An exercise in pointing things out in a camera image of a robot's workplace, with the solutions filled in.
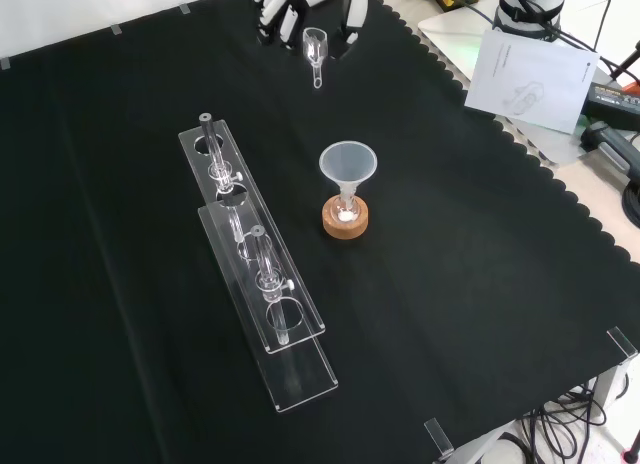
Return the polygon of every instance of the robotic hand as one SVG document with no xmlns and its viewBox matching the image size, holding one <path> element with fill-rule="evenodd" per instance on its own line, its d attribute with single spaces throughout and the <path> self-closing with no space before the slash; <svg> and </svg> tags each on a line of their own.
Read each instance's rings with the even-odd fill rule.
<svg viewBox="0 0 640 464">
<path fill-rule="evenodd" d="M 273 42 L 278 35 L 285 47 L 299 43 L 299 34 L 310 8 L 329 0 L 254 0 L 260 9 L 258 37 L 263 44 Z M 342 57 L 358 39 L 358 32 L 367 17 L 368 0 L 344 0 L 342 24 L 331 37 L 329 50 L 334 58 Z"/>
</svg>

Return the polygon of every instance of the instruction sheet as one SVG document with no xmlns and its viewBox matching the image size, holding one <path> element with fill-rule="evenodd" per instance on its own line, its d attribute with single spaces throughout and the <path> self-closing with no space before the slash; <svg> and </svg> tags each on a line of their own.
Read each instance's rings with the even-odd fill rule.
<svg viewBox="0 0 640 464">
<path fill-rule="evenodd" d="M 597 63 L 562 42 L 487 31 L 465 105 L 572 133 Z"/>
</svg>

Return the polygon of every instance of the clear funnel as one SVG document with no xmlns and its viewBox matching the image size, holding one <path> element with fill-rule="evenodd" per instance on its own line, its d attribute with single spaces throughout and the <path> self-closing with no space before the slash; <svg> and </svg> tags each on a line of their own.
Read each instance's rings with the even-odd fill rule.
<svg viewBox="0 0 640 464">
<path fill-rule="evenodd" d="M 340 187 L 340 196 L 331 205 L 333 219 L 350 222 L 358 218 L 360 209 L 353 197 L 358 185 L 369 179 L 377 167 L 376 153 L 360 142 L 337 142 L 322 152 L 320 170 Z"/>
</svg>

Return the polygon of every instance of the black tablecloth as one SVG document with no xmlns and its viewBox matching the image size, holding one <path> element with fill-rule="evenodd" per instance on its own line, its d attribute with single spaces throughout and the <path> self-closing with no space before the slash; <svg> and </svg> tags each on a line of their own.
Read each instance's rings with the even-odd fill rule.
<svg viewBox="0 0 640 464">
<path fill-rule="evenodd" d="M 608 329 L 640 342 L 638 266 L 370 4 L 319 92 L 301 57 L 256 44 L 251 0 L 0 73 L 11 462 L 429 462 L 428 419 L 459 446 L 620 362 Z M 287 415 L 196 212 L 177 134 L 201 112 L 227 121 L 327 326 L 340 386 Z M 379 159 L 352 242 L 320 218 L 336 189 L 318 157 L 345 139 Z"/>
</svg>

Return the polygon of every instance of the printed diagram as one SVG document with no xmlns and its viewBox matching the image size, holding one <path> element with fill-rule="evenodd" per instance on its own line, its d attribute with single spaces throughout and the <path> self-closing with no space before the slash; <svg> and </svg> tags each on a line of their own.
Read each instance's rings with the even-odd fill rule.
<svg viewBox="0 0 640 464">
<path fill-rule="evenodd" d="M 524 87 L 515 89 L 515 97 L 503 101 L 505 111 L 508 114 L 521 116 L 536 103 L 544 98 L 544 85 L 540 82 L 530 82 Z"/>
</svg>

